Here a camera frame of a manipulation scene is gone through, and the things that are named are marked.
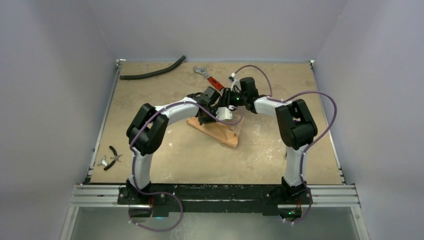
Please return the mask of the orange cloth napkin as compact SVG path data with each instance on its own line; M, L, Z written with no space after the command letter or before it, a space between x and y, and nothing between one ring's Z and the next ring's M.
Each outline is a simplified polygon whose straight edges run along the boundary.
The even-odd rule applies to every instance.
M221 122L211 122L200 125L197 117L190 117L187 119L187 124L216 139L220 144L236 148L239 143L243 121L242 119L236 125L228 125Z

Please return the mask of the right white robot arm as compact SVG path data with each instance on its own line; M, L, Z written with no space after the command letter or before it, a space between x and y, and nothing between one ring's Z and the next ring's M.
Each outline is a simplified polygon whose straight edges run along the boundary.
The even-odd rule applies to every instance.
M292 96L277 100L259 94L252 77L229 78L231 87L222 92L221 107L245 107L254 114L276 118L282 142L286 146L286 169L282 183L273 192L288 204L294 203L306 190L303 169L305 152L318 134L317 125L303 99Z

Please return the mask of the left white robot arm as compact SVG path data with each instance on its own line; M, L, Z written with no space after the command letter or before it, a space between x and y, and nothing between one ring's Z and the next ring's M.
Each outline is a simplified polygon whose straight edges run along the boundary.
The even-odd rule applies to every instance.
M133 153L131 174L128 178L129 197L138 205L146 203L151 190L150 169L153 154L163 142L167 127L176 122L196 117L199 114L210 114L212 105L221 94L208 87L204 92L191 93L179 101L154 106L144 103L130 123L126 135L130 150Z

